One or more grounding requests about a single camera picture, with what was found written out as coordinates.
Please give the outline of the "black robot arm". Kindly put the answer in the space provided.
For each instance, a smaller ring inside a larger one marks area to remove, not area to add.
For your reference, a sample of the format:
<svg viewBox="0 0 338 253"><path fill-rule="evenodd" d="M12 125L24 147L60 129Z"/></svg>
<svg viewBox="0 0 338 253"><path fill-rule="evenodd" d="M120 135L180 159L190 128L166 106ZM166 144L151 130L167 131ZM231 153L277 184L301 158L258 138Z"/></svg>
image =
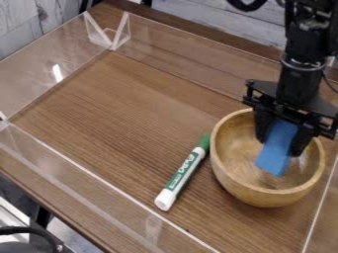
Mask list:
<svg viewBox="0 0 338 253"><path fill-rule="evenodd" d="M279 80L249 80L243 103L254 109L259 142L277 119L295 125L287 154L299 156L317 136L333 139L338 131L338 106L319 89L327 58L338 55L338 0L285 0L285 36Z"/></svg>

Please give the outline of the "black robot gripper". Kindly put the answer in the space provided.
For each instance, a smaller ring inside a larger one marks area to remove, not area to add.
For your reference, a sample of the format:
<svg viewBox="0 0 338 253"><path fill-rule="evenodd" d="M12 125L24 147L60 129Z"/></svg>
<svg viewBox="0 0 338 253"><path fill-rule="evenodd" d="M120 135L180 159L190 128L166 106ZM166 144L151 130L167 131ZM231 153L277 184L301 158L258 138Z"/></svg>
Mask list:
<svg viewBox="0 0 338 253"><path fill-rule="evenodd" d="M297 125L289 154L298 157L317 136L334 139L338 132L338 108L315 94L303 104L289 104L278 99L278 85L273 81L249 79L243 103L255 112L255 135L266 142L275 119Z"/></svg>

